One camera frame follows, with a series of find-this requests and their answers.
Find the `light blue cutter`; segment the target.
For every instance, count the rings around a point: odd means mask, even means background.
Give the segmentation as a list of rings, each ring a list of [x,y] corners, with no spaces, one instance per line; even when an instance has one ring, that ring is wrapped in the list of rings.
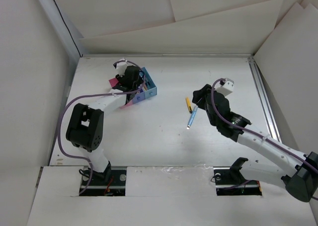
[[[194,118],[195,118],[196,113],[197,113],[197,109],[198,109],[198,106],[195,105],[195,106],[194,106],[194,109],[192,110],[192,113],[191,113],[191,115],[190,115],[189,121],[188,121],[188,123],[187,123],[187,127],[186,127],[186,128],[187,128],[188,130],[190,129],[190,127],[191,127],[192,124],[193,124]]]

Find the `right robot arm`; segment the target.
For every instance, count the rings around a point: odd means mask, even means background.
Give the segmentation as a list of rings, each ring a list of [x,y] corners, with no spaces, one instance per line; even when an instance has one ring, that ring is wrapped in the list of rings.
[[[222,136],[254,150],[274,163],[274,167],[240,157],[227,167],[225,174],[215,175],[214,179],[227,179],[229,191],[251,181],[263,181],[284,188],[299,201],[307,203],[314,199],[318,189],[317,153],[297,151],[259,131],[247,118],[231,111],[226,97],[232,93],[234,84],[224,78],[216,82],[220,87],[206,84],[193,91],[192,102],[206,111],[210,124]]]

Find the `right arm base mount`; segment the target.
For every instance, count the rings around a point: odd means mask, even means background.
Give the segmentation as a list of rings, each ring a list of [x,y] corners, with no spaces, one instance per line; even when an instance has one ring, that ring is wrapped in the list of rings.
[[[259,181],[246,180],[240,172],[246,161],[239,157],[231,166],[213,167],[210,181],[215,184],[217,196],[262,196]]]

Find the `yellow utility knife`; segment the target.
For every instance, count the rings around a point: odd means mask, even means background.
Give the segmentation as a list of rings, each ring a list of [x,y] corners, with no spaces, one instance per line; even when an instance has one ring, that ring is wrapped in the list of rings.
[[[191,103],[190,103],[189,98],[186,97],[185,100],[186,100],[186,105],[187,105],[189,113],[192,113],[192,107],[191,107]]]

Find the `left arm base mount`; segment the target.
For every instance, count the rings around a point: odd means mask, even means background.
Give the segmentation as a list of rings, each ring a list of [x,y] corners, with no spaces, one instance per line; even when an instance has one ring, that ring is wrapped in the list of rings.
[[[106,182],[94,174],[87,189],[83,193],[82,190],[88,184],[90,169],[86,167],[84,169],[80,169],[79,172],[81,174],[79,188],[80,196],[125,196],[127,178],[126,167],[112,168],[111,175]]]

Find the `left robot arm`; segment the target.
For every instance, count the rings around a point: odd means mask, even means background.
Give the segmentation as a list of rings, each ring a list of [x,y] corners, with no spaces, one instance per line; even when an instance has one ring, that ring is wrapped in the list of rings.
[[[89,105],[76,104],[66,131],[66,139],[89,159],[93,178],[102,185],[108,183],[111,178],[110,161],[100,146],[104,117],[130,103],[142,90],[145,81],[144,71],[130,62],[117,63],[115,69],[118,72],[115,77],[117,83],[108,95]]]

